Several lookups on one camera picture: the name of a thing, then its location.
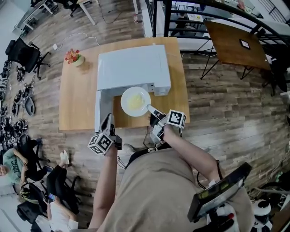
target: wooden table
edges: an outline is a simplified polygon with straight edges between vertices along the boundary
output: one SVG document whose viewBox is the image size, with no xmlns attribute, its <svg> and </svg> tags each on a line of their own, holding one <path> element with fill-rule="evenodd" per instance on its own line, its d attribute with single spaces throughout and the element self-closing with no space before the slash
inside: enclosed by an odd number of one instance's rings
<svg viewBox="0 0 290 232">
<path fill-rule="evenodd" d="M 78 1 L 77 1 L 77 4 L 80 5 L 80 7 L 82 8 L 83 12 L 85 12 L 85 14 L 87 15 L 87 17 L 89 18 L 90 22 L 91 22 L 93 25 L 96 25 L 95 21 L 93 20 L 93 18 L 91 17 L 90 13 L 88 12 L 88 10 L 87 10 L 86 7 L 85 7 L 85 3 L 86 3 L 86 2 L 89 2 L 89 1 L 91 1 L 91 0 L 78 0 Z"/>
<path fill-rule="evenodd" d="M 59 97 L 59 129 L 61 131 L 94 130 L 99 54 L 152 44 L 165 45 L 171 89 L 169 94 L 163 97 L 155 97 L 150 93 L 151 105 L 164 113 L 168 113 L 170 109 L 184 112 L 187 115 L 186 122 L 190 122 L 184 69 L 177 39 L 159 37 L 110 43 L 81 51 L 80 54 L 86 61 L 78 68 L 64 62 Z M 128 116 L 121 108 L 121 96 L 114 98 L 115 127 L 148 126 L 148 115 Z"/>
<path fill-rule="evenodd" d="M 249 72 L 252 71 L 253 68 L 271 70 L 263 47 L 254 34 L 239 28 L 211 21 L 204 21 L 204 25 L 207 27 L 220 63 L 242 65 L 245 66 L 245 70 L 247 67 L 251 67 L 248 69 Z M 242 47 L 241 40 L 246 41 L 250 49 Z M 214 65 L 202 75 L 201 79 L 214 67 Z M 248 72 L 244 75 L 245 70 L 241 79 L 249 74 Z"/>
</svg>

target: person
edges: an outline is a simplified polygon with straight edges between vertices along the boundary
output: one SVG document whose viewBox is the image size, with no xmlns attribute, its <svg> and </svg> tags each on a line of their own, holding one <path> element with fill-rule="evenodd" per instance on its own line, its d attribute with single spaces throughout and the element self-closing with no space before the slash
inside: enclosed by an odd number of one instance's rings
<svg viewBox="0 0 290 232">
<path fill-rule="evenodd" d="M 164 127 L 166 142 L 158 151 L 132 152 L 122 182 L 116 190 L 117 149 L 105 155 L 93 203 L 88 231 L 192 232 L 206 225 L 206 219 L 190 222 L 187 214 L 198 191 L 192 168 L 208 181 L 219 181 L 217 161 L 207 152 Z M 254 222 L 251 202 L 244 188 L 228 201 L 234 208 L 241 232 Z"/>
<path fill-rule="evenodd" d="M 53 231 L 69 232 L 72 229 L 77 229 L 77 216 L 71 210 L 66 208 L 62 201 L 65 200 L 67 204 L 73 209 L 77 209 L 76 200 L 66 191 L 64 186 L 67 177 L 67 165 L 69 164 L 68 155 L 65 152 L 61 153 L 61 162 L 55 169 L 47 176 L 46 186 L 48 194 L 52 194 L 55 200 L 47 204 L 47 215 L 50 223 L 50 228 Z"/>
<path fill-rule="evenodd" d="M 20 152 L 16 148 L 11 148 L 3 155 L 3 165 L 0 165 L 0 176 L 7 175 L 14 184 L 24 184 L 26 178 L 33 181 L 40 181 L 47 172 L 53 169 L 45 165 L 41 170 L 37 170 L 37 162 L 41 160 L 33 148 L 42 144 L 41 138 L 27 141 Z"/>
<path fill-rule="evenodd" d="M 185 16 L 184 13 L 179 14 L 179 18 L 177 20 L 188 20 L 188 17 Z M 186 22 L 176 22 L 176 27 L 175 29 L 184 29 L 186 27 Z M 179 32 L 180 35 L 184 35 L 183 30 L 176 30 L 171 33 L 171 36 L 176 35 Z"/>
</svg>

